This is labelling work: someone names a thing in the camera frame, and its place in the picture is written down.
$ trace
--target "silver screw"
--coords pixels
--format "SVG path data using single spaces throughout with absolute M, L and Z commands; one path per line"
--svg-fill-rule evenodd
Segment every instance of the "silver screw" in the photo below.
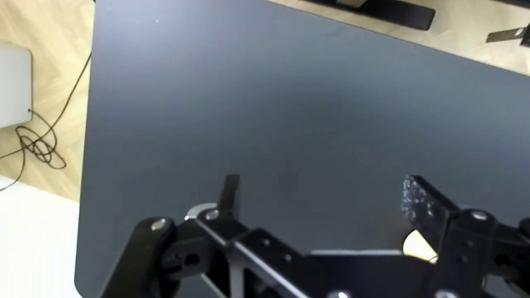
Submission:
M 151 223 L 151 230 L 156 231 L 156 230 L 162 230 L 166 227 L 167 220 L 166 218 L 159 218 L 159 220 L 154 220 Z
M 351 298 L 351 294 L 348 291 L 336 289 L 336 291 L 331 291 L 328 298 Z
M 449 289 L 437 289 L 434 298 L 459 298 L 459 294 Z
M 205 220 L 214 220 L 217 217 L 219 217 L 219 210 L 217 208 L 214 208 L 214 210 L 205 213 Z
M 487 213 L 485 212 L 482 212 L 482 210 L 474 210 L 474 212 L 470 212 L 470 215 L 475 218 L 475 220 L 487 220 Z

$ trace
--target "black object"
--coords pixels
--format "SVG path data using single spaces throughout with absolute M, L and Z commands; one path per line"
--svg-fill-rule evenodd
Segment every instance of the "black object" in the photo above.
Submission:
M 494 1 L 515 5 L 515 6 L 522 6 L 522 8 L 530 8 L 530 0 L 494 0 Z
M 530 294 L 530 218 L 517 230 L 484 210 L 460 210 L 422 177 L 404 180 L 402 210 L 437 246 L 436 265 L 404 255 L 300 255 L 237 220 L 237 183 L 229 175 L 217 208 L 177 227 L 171 218 L 141 222 L 103 296 L 171 298 L 182 279 L 204 275 L 215 293 L 234 298 L 484 298 L 492 296 L 482 291 L 489 273 Z
M 384 20 L 389 23 L 398 23 L 402 26 L 411 26 L 416 30 L 429 30 L 434 20 L 436 10 L 399 1 L 399 0 L 366 0 L 359 6 L 346 5 L 338 0 L 310 0 L 326 6 L 354 11 L 371 18 Z
M 528 26 L 512 28 L 504 31 L 494 31 L 487 34 L 487 43 L 520 39 L 522 46 L 530 46 L 530 23 Z

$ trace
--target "dark gray table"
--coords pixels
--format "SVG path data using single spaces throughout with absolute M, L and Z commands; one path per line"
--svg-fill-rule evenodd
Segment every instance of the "dark gray table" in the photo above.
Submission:
M 101 291 L 136 222 L 181 220 L 229 172 L 242 220 L 300 251 L 398 248 L 406 174 L 517 223 L 528 114 L 525 76 L 263 0 L 98 1 L 78 289 Z

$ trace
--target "light wood floor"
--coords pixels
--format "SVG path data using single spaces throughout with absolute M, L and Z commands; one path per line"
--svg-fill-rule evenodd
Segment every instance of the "light wood floor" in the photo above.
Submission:
M 530 48 L 518 46 L 518 41 L 484 43 L 489 31 L 525 26 L 530 21 L 530 10 L 525 8 L 492 0 L 411 0 L 437 10 L 432 28 L 417 31 L 301 0 L 273 1 L 530 74 Z M 93 15 L 91 0 L 0 1 L 0 39 L 31 49 L 35 111 L 48 121 L 56 119 L 89 53 Z M 86 73 L 71 106 L 56 126 L 58 152 L 66 159 L 68 167 L 53 170 L 30 155 L 22 177 L 25 183 L 73 200 L 80 198 L 88 79 Z M 31 121 L 28 126 L 45 130 L 38 121 Z M 13 149 L 18 149 L 13 129 L 0 129 L 0 155 Z M 0 160 L 0 175 L 17 177 L 18 170 L 20 154 Z
M 94 3 L 91 0 L 0 1 L 0 39 L 25 46 L 33 53 L 33 109 L 50 122 L 58 117 L 89 54 L 93 15 Z M 58 152 L 65 157 L 66 169 L 50 169 L 28 155 L 22 182 L 78 200 L 86 101 L 88 73 L 55 127 L 60 137 Z M 28 127 L 38 132 L 46 130 L 38 119 L 33 119 Z M 13 129 L 0 129 L 0 155 L 18 147 Z M 0 174 L 17 177 L 20 162 L 22 154 L 0 160 Z

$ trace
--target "black cable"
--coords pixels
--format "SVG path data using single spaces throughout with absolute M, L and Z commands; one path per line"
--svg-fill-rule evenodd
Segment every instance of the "black cable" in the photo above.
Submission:
M 27 126 L 17 126 L 15 127 L 20 147 L 17 150 L 12 150 L 8 154 L 0 155 L 0 160 L 22 152 L 20 172 L 8 185 L 0 187 L 0 192 L 10 188 L 12 185 L 15 185 L 22 179 L 22 175 L 25 172 L 25 167 L 27 167 L 27 152 L 33 154 L 38 160 L 48 164 L 51 169 L 65 169 L 66 167 L 66 160 L 63 159 L 63 155 L 60 155 L 56 152 L 58 135 L 55 132 L 55 126 L 65 116 L 65 111 L 68 109 L 68 106 L 71 102 L 71 97 L 73 97 L 75 91 L 78 89 L 78 84 L 80 84 L 80 81 L 81 81 L 81 78 L 83 78 L 83 74 L 84 74 L 84 71 L 86 71 L 86 68 L 89 64 L 89 59 L 91 59 L 91 53 L 88 54 L 88 58 L 86 58 L 86 61 L 83 64 L 83 69 L 78 74 L 76 82 L 73 84 L 73 87 L 71 87 L 71 91 L 70 91 L 70 94 L 66 97 L 66 102 L 63 106 L 61 112 L 58 114 L 58 117 L 53 121 L 53 124 L 50 124 L 36 111 L 31 111 L 33 116 L 36 116 L 48 127 L 45 134 L 38 134 L 38 132 L 35 132 L 33 129 L 30 129 Z

